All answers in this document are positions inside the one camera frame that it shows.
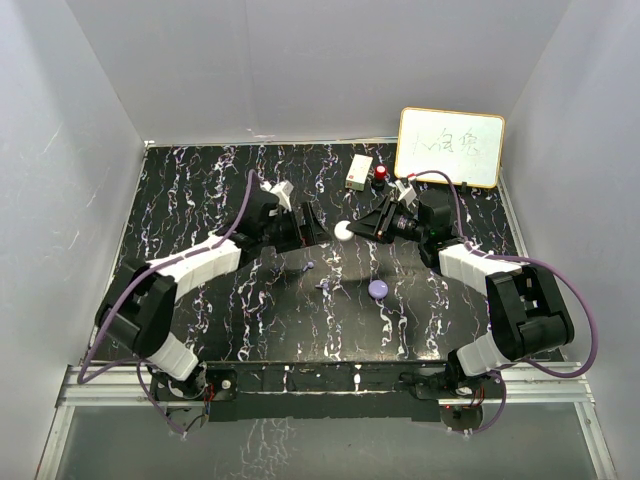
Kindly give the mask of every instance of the small purple object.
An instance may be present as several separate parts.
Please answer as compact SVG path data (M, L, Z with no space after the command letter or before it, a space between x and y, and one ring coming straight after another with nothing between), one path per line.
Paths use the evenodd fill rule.
M369 284L369 295L376 300L382 300L389 293L389 285L382 280L374 280Z

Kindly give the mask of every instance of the whiteboard frame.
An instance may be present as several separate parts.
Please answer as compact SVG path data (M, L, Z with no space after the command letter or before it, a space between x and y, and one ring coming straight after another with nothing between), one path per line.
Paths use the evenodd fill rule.
M393 173L397 178L398 177L398 154L400 153L400 142L402 141L402 119L404 118L404 112L406 110L420 110L420 111L425 111L425 112L438 112L438 113L452 113L452 114L458 114L458 115L474 115L476 117L494 117L494 118L499 118L500 120L502 120L502 132L500 133L500 148L498 149L498 164L496 166L496 176L495 176L495 180L494 183L492 185L478 185L478 184L474 184L474 183L467 183L468 186L470 187L475 187L475 188L495 188L498 185L498 177L500 175L500 166L502 165L502 147L504 146L504 130L505 127L507 125L506 120L504 119L504 117L502 115L495 115L495 114L491 114L491 113L474 113L474 112L459 112L456 110L438 110L435 108L421 108L421 107L405 107L402 109L402 112L400 113L400 128L398 129L398 147L396 149L396 161L395 164L393 166ZM423 177L418 177L418 181L419 182L430 182L430 183L444 183L446 184L447 181L442 179L442 180L426 180L426 179L422 179ZM453 182L454 185L462 185L461 182Z

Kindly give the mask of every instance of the robotic arm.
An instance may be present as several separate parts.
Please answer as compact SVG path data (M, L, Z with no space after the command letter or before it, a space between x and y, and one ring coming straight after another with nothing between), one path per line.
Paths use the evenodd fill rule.
M387 195L372 212L346 226L378 243L395 237L415 241L424 265L485 295L491 331L453 350L445 371L429 379L432 388L453 392L472 385L503 365L573 341L573 323L553 274L541 266L487 258L454 233L448 195L424 191L418 212L410 184L396 182L398 198Z
M206 365L170 332L175 303L199 285L252 262L264 247L273 246L277 253L283 253L331 240L309 202L302 203L304 221L298 223L291 207L290 182L271 186L254 181L252 187L244 215L228 240L211 250L221 238L211 235L201 244L170 257L151 262L124 260L96 314L95 323L100 328L136 277L154 265L184 258L145 278L118 310L107 331L136 356L153 363L157 369L152 374L178 396L195 398L202 393ZM230 225L226 225L216 233L224 235L229 229ZM208 251L189 255L203 247Z

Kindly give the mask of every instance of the white box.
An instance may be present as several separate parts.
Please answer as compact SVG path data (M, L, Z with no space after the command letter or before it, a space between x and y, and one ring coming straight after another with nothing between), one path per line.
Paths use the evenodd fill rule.
M353 161L351 162L351 168L349 169L349 173L347 173L345 187L352 190L358 190L359 192L363 191L364 185L367 183L367 176L369 175L371 162L373 162L373 157L354 155Z

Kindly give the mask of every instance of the table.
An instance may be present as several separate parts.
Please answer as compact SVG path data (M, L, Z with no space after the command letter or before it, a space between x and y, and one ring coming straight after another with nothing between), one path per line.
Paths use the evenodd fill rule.
M293 203L311 201L332 232L338 221L358 218L383 195L345 190L353 155L372 156L373 166L392 172L395 151L394 143L152 148L118 265L127 255L152 259L178 252L233 220L251 168L272 183L290 180ZM465 233L474 242L517 253L497 188L471 188L460 199ZM303 271L309 261L315 268ZM384 300L367 293L374 279L389 285ZM322 281L329 291L316 288ZM445 359L487 325L485 299L425 268L414 243L357 238L282 255L263 250L244 269L185 295L172 331L207 361L403 361ZM127 356L107 341L96 358Z

